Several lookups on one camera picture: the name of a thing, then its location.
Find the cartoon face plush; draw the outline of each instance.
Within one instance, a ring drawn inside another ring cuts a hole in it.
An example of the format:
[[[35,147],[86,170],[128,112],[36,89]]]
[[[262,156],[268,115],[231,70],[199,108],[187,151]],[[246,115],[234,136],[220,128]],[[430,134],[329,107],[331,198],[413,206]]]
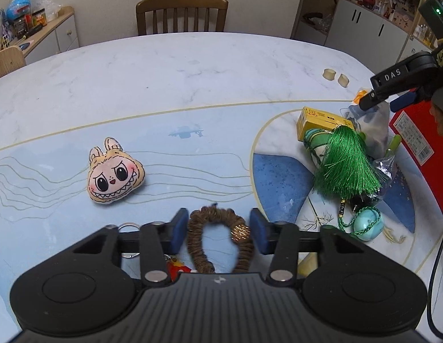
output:
[[[139,187],[144,181],[145,170],[139,161],[123,152],[115,139],[106,138],[104,145],[106,153],[99,147],[90,152],[87,190],[92,200],[110,204]]]

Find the marble table top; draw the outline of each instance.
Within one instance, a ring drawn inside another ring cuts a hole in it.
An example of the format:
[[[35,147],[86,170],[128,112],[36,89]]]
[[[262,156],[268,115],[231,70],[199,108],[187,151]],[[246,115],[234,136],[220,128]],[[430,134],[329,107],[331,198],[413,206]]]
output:
[[[326,81],[325,68],[350,79]],[[372,73],[348,54],[231,33],[132,37],[38,61],[0,79],[0,149],[173,109],[293,99],[351,100]]]
[[[348,88],[325,80],[325,68],[345,74]],[[305,230],[331,222],[338,204],[310,192],[313,167],[296,138],[297,117],[305,105],[340,113],[372,75],[348,54],[300,41],[182,33],[82,47],[2,77],[0,343],[18,331],[8,301],[14,280],[106,224],[169,220],[180,207],[191,212],[212,202],[248,218],[265,205],[264,194]],[[88,153],[105,137],[119,140],[147,172],[142,188],[108,208],[85,189]],[[398,165],[397,195],[406,194],[385,200],[388,230],[371,246],[427,283],[443,216],[404,148]],[[262,191],[264,172],[285,180],[305,172],[310,185],[297,204],[290,197],[303,184]],[[414,213],[407,223],[396,215],[402,204]],[[204,236],[216,271],[229,272],[236,254],[229,231],[207,228]],[[179,257],[191,267],[185,246]],[[131,276],[133,261],[125,262]],[[250,269],[263,271],[269,261],[256,254]],[[443,282],[442,269],[437,279]],[[439,323],[443,288],[435,293]],[[419,329],[431,338],[425,321]]]

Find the red box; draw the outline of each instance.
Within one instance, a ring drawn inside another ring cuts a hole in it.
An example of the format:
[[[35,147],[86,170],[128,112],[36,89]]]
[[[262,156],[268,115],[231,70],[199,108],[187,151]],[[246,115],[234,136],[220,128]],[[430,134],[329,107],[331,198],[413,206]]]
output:
[[[431,102],[408,106],[394,115],[390,127],[401,135],[443,212],[443,137],[430,108]]]

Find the yellow box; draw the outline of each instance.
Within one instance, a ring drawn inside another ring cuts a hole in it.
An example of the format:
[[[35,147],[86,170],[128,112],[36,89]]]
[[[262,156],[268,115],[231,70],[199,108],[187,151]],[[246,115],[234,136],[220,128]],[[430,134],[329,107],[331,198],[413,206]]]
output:
[[[334,115],[333,113],[304,107],[297,124],[298,140],[300,142],[304,140],[304,135],[307,130],[324,129],[332,131],[339,125],[345,125],[355,130],[350,120]]]

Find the chair backrest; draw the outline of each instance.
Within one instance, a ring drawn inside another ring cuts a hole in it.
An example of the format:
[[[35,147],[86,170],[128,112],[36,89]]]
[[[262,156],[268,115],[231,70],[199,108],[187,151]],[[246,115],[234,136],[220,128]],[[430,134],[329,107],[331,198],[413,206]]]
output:
[[[178,32],[177,9],[184,8],[183,31],[188,32],[188,8],[195,8],[195,24],[193,32],[199,31],[199,9],[205,8],[204,32],[209,30],[210,9],[218,9],[216,32],[223,32],[226,12],[228,10],[227,0],[143,0],[136,5],[137,32],[139,36],[147,34],[145,13],[153,12],[153,34],[158,33],[157,10],[163,10],[163,33],[168,33],[167,10],[173,9],[173,32]]]
[[[26,62],[19,47],[11,46],[0,51],[0,78],[24,66]]]

